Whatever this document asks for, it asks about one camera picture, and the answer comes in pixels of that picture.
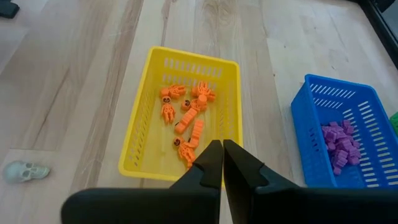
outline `blue basket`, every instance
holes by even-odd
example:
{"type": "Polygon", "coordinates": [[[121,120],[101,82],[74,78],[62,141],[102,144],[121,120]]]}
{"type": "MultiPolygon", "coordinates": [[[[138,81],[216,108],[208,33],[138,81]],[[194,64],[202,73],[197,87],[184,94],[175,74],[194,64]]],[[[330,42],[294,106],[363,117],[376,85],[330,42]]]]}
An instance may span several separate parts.
{"type": "Polygon", "coordinates": [[[292,102],[305,182],[309,187],[398,187],[398,143],[376,91],[370,86],[306,75],[292,102]],[[361,147],[358,166],[334,176],[321,124],[348,119],[361,147]]]}

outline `skeleton skull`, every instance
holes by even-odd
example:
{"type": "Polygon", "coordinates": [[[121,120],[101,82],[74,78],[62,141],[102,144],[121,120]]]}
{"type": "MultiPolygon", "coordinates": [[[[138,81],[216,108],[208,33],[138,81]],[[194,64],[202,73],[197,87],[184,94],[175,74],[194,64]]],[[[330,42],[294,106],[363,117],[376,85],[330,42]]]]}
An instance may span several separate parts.
{"type": "Polygon", "coordinates": [[[21,183],[31,179],[43,179],[49,172],[48,167],[31,162],[14,161],[4,168],[3,177],[9,183],[21,183]]]}

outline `skull figurine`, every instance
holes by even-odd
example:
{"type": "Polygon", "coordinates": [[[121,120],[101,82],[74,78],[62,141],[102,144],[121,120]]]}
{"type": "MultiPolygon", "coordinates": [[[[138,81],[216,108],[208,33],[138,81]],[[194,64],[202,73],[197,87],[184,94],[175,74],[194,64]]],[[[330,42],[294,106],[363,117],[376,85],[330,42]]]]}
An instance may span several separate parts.
{"type": "Polygon", "coordinates": [[[3,170],[6,182],[21,183],[31,179],[43,179],[50,172],[50,168],[39,166],[31,162],[14,161],[9,163],[3,170]]]}

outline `orange skeleton toy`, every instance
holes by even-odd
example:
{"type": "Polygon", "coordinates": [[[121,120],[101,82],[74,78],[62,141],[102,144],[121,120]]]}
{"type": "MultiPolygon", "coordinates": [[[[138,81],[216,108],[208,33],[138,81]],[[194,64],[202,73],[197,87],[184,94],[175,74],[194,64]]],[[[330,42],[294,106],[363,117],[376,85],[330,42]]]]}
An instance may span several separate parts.
{"type": "Polygon", "coordinates": [[[192,101],[184,100],[184,102],[181,103],[181,110],[187,111],[191,108],[195,109],[197,112],[201,112],[207,109],[207,104],[203,104],[199,98],[192,101]]]}
{"type": "Polygon", "coordinates": [[[181,121],[178,122],[175,125],[174,131],[176,133],[182,134],[186,128],[189,126],[189,124],[193,121],[193,119],[195,118],[195,116],[198,114],[198,111],[190,108],[185,114],[184,116],[182,116],[181,121]]]}
{"type": "Polygon", "coordinates": [[[194,148],[198,147],[199,139],[200,139],[201,133],[203,132],[204,126],[205,126],[204,121],[199,120],[199,119],[197,119],[195,121],[195,124],[193,125],[191,139],[189,140],[191,147],[194,147],[194,148]]]}
{"type": "Polygon", "coordinates": [[[181,137],[176,137],[173,141],[174,146],[178,147],[178,155],[180,158],[184,158],[187,160],[188,169],[191,168],[193,161],[196,159],[195,153],[193,152],[193,148],[191,147],[189,142],[186,142],[181,137]]]}
{"type": "Polygon", "coordinates": [[[216,99],[216,94],[208,88],[207,82],[199,82],[197,86],[192,88],[192,96],[200,97],[202,96],[202,100],[204,103],[208,101],[213,102],[216,99]]]}
{"type": "Polygon", "coordinates": [[[173,99],[178,99],[181,95],[186,92],[185,86],[183,85],[170,85],[168,88],[163,88],[160,91],[160,96],[169,96],[173,99]]]}
{"type": "Polygon", "coordinates": [[[167,123],[173,123],[174,121],[174,115],[175,115],[175,110],[173,106],[171,105],[171,99],[169,96],[163,96],[162,98],[162,115],[164,122],[167,123]]]}

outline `wooden table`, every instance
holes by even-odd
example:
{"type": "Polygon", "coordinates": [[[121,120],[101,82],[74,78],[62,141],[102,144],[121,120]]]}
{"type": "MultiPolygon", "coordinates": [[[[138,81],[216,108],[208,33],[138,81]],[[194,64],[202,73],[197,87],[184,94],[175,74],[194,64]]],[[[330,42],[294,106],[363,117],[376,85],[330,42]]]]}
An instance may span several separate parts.
{"type": "MultiPolygon", "coordinates": [[[[235,60],[244,145],[303,185],[290,103],[306,73],[366,83],[388,115],[398,74],[360,7],[339,0],[14,0],[0,20],[0,168],[52,168],[40,181],[0,179],[4,223],[57,223],[88,187],[168,187],[123,177],[117,163],[153,45],[235,60]]],[[[223,192],[221,223],[231,223],[223,192]]]]}

